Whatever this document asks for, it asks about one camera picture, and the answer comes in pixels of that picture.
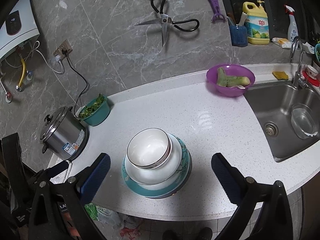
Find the leafy green vegetables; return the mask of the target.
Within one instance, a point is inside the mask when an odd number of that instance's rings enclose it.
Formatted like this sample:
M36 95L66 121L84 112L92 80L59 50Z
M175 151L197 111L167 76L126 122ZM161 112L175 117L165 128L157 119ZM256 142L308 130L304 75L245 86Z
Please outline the leafy green vegetables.
M80 119L85 119L93 115L106 101L106 98L99 94L99 96L93 100L90 106L85 106L79 113L78 117Z

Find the stainless steel sink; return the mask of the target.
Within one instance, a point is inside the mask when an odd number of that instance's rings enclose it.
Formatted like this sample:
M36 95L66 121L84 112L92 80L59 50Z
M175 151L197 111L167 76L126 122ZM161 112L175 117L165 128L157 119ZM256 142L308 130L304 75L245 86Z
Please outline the stainless steel sink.
M313 138L300 139L291 125L291 108L302 103L311 108L319 120L319 94L313 88L296 89L290 81L258 84L248 89L245 98L257 117L264 132L266 122L274 122L279 133L270 137L265 132L273 158L281 162L306 150L319 141Z

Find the clear glass bowl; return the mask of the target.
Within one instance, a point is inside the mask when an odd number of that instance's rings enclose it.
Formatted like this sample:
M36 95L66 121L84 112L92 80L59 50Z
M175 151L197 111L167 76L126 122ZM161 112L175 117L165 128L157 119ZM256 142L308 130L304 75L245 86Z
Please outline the clear glass bowl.
M297 103L291 108L291 125L300 139L315 137L319 132L319 120L305 104Z

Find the blue utensil holder cup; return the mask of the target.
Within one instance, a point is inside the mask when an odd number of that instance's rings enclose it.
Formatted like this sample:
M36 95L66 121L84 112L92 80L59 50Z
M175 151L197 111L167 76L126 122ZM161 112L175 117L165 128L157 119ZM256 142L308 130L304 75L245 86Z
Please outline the blue utensil holder cup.
M247 29L245 26L230 25L229 31L233 46L246 47L248 45Z

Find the white water heater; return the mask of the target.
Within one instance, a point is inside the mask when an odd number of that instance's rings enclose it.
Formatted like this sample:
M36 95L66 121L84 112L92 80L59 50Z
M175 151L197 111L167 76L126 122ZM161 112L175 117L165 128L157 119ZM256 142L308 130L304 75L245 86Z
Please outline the white water heater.
M39 35L30 0L19 0L1 27L1 61Z

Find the teal rimmed white plate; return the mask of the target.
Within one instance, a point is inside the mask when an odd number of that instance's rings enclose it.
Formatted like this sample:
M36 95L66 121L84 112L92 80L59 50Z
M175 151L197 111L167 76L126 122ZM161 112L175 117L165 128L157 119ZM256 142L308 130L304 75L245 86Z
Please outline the teal rimmed white plate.
M130 140L121 173L130 190L143 197L160 199L183 187L191 169L192 159L184 142L153 128Z

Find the white spray bottle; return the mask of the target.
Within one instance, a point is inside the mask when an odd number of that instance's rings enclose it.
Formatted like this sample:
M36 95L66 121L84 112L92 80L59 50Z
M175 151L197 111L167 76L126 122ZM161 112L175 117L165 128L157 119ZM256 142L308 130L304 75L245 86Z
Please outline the white spray bottle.
M287 31L287 39L292 42L294 38L298 37L299 35L295 16L294 16L295 10L288 5L285 5L285 8L286 8L286 12L289 13L289 19L290 19L289 28Z

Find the brown rimmed white bowl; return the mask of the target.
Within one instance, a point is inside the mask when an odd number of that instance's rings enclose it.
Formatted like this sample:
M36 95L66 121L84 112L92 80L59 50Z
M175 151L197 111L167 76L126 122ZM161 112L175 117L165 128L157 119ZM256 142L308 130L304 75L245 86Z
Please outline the brown rimmed white bowl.
M147 128L129 142L126 156L138 168L151 169L161 165L169 156L172 142L160 128Z

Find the yellow sponge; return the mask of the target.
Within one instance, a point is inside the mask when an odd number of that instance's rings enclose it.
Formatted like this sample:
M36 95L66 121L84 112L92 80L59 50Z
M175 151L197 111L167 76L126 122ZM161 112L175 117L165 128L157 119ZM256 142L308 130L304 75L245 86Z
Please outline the yellow sponge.
M277 80L288 80L289 79L289 76L285 72L273 71L272 74Z

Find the black handled kitchen scissors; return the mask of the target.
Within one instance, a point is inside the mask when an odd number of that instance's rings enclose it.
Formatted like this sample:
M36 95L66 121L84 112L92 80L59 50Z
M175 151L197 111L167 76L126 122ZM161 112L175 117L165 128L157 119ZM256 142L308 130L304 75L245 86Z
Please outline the black handled kitchen scissors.
M153 10L157 13L160 14L160 18L145 21L142 23L136 24L136 26L139 25L152 25L152 24L159 24L161 26L161 35L162 35L162 46L164 46L167 42L168 39L168 31L169 31L169 25L172 25L174 28L178 29L179 31L186 32L186 33L191 33L193 31L196 31L199 26L200 22L197 19L188 19L188 20L183 20L183 21L173 21L171 17L169 17L167 14L164 13L164 4L166 0L162 0L159 9L155 6L154 4L155 0L150 0L151 7ZM192 28L184 29L180 27L182 24L188 24L188 23L195 23L195 26Z

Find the white ceramic bowl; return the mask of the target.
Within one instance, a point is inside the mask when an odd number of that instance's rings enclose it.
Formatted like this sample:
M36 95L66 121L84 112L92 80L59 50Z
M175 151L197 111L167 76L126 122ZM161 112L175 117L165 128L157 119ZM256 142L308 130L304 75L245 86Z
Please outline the white ceramic bowl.
M129 177L135 183L142 185L144 188L150 188L153 185L169 185L175 181L182 173L182 168L187 162L184 142L173 134L167 134L171 140L171 152L163 163L153 168L140 168L133 165L128 157L124 158L125 177Z

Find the purple vegetable peeler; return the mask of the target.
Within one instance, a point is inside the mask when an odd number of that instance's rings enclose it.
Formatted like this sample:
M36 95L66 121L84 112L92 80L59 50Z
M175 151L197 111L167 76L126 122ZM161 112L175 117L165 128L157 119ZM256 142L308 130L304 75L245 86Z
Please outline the purple vegetable peeler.
M212 22L213 23L225 22L226 18L223 14L221 14L219 1L218 0L208 0L208 1L213 10Z

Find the steel rice cooker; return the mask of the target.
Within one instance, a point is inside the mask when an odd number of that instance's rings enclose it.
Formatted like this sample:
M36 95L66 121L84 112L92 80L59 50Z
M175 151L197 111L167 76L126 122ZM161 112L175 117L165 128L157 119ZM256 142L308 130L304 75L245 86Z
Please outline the steel rice cooker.
M88 138L87 128L74 116L72 107L61 107L44 118L42 153L50 150L62 160L73 161L84 150Z

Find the small white red cup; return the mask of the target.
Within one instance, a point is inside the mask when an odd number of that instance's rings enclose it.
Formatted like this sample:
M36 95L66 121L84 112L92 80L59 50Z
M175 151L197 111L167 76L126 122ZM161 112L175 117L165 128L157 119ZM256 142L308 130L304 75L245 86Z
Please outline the small white red cup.
M309 65L306 66L306 72L308 76L311 77L312 79L317 79L317 76L319 74L315 68Z

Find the sink drain strainer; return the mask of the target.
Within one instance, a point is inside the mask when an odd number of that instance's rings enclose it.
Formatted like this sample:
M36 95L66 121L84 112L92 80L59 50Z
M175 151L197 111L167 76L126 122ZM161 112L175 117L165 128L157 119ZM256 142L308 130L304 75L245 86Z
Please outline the sink drain strainer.
M279 129L274 122L269 121L264 124L264 132L270 137L276 137Z

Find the purple plastic bowl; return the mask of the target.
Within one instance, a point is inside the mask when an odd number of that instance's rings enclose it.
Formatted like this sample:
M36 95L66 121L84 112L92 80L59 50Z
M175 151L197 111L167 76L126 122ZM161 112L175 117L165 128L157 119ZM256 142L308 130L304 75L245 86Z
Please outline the purple plastic bowl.
M206 79L214 93L229 98L243 95L255 83L255 75L237 64L213 66L207 71Z

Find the teal plastic bowl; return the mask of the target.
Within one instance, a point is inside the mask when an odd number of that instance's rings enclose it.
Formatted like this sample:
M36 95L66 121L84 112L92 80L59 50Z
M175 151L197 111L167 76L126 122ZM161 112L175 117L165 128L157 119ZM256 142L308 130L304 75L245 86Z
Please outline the teal plastic bowl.
M98 126L99 124L101 124L109 115L111 109L108 105L107 102L107 97L104 96L106 98L106 101L104 102L104 104L90 117L85 118L85 119L80 119L81 121L84 121L86 124L88 124L89 126ZM91 102L89 102L87 104L87 106L90 106L93 103L93 100Z

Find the red mat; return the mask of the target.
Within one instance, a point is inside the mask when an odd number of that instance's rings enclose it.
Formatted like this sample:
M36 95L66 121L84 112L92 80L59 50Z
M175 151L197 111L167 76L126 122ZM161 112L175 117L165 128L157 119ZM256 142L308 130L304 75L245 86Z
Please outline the red mat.
M311 85L313 85L315 87L319 87L319 81L315 77L309 76L305 70L302 71L302 74L303 74L304 79L308 83L310 83Z

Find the yellow white soap packet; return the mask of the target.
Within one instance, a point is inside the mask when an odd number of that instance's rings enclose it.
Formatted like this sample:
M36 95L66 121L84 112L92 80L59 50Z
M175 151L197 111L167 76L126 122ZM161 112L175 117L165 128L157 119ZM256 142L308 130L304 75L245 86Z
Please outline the yellow white soap packet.
M283 49L291 49L292 46L292 42L287 38L274 37L272 38L272 42Z

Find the wall power socket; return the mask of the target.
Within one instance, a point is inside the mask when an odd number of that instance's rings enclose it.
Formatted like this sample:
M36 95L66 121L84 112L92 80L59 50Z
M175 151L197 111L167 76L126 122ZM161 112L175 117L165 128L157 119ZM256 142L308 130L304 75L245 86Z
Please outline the wall power socket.
M53 52L53 56L55 57L56 61L62 61L66 57L66 54L69 55L72 51L72 46L68 40L65 39Z

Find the chrome faucet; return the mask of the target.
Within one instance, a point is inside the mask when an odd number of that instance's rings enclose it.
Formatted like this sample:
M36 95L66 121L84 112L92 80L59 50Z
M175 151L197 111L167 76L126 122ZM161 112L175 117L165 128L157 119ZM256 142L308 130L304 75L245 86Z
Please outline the chrome faucet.
M308 82L303 79L303 75L302 75L303 44L302 44L301 39L298 36L296 36L291 43L290 63L293 62L297 48L299 48L299 58L298 58L297 70L295 72L295 75L294 75L294 78L292 81L292 85L296 89L298 89L298 88L305 89L305 88L308 88Z

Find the green vegetable in purple bowl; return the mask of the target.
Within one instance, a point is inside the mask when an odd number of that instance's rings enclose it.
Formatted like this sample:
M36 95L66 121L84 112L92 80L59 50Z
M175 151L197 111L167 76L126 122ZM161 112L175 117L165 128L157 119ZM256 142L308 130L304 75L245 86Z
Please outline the green vegetable in purple bowl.
M217 82L216 84L221 87L246 87L250 85L250 79L246 76L230 76L226 75L223 67L217 69Z

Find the yellow dish soap bottle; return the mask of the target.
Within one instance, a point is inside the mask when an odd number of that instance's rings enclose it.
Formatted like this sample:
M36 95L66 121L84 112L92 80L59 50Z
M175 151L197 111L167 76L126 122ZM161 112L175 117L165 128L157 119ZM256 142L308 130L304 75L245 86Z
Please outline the yellow dish soap bottle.
M257 0L258 6L253 2L244 2L242 12L247 14L245 27L248 42L255 45L268 45L270 33L268 16L263 7L264 1Z

